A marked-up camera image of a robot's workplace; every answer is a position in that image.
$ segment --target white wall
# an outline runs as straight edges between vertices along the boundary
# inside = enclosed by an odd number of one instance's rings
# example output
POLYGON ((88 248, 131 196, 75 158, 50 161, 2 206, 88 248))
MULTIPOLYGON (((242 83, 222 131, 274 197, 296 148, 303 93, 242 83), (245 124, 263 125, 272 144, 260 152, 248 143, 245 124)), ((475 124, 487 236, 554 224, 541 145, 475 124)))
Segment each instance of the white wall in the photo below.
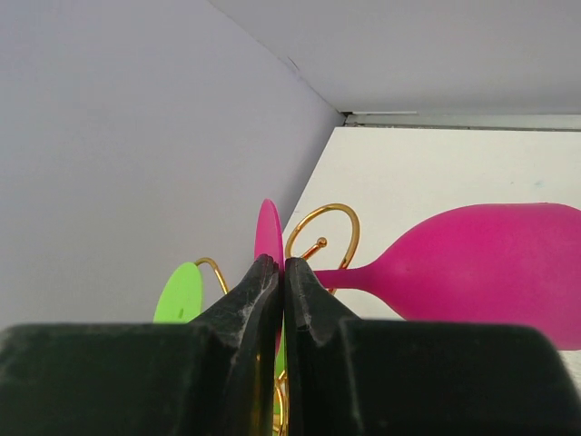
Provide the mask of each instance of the white wall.
POLYGON ((0 326, 150 320, 206 255, 234 285, 341 122, 205 1, 2 2, 0 326))
POLYGON ((578 0, 211 0, 341 111, 581 113, 578 0))

